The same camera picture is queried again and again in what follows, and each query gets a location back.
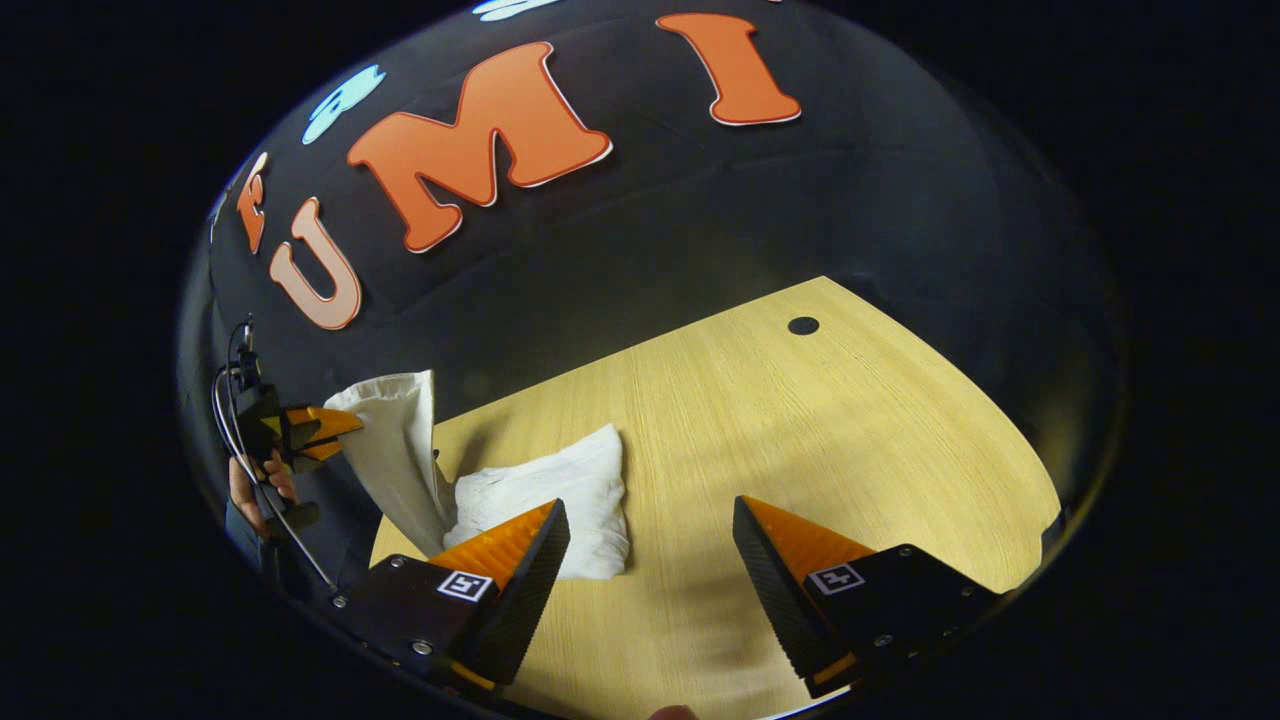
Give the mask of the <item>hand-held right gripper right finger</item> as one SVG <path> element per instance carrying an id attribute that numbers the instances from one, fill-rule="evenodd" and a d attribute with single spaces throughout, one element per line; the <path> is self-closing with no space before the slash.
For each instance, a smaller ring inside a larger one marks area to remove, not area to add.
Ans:
<path id="1" fill-rule="evenodd" d="M 812 698 L 904 679 L 1000 605 L 1000 593 L 915 544 L 870 550 L 749 496 L 732 536 L 790 666 Z"/>

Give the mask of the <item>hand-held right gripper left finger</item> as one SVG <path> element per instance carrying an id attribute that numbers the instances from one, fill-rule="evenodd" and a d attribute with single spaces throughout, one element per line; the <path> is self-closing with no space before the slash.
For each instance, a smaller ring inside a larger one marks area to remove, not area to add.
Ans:
<path id="1" fill-rule="evenodd" d="M 570 541 L 554 498 L 434 559 L 389 555 L 332 593 L 330 625 L 411 676 L 493 696 L 518 674 Z"/>

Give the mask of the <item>white jeans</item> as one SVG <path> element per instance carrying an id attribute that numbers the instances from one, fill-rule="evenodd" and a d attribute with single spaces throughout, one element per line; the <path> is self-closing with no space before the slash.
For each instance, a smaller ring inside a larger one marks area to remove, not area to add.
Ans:
<path id="1" fill-rule="evenodd" d="M 430 370 L 380 375 L 323 405 L 358 420 L 339 436 L 340 454 L 412 547 L 433 559 L 558 498 L 570 523 L 559 578 L 607 580 L 625 571 L 625 447 L 613 424 L 550 455 L 447 480 L 435 456 L 434 384 Z"/>

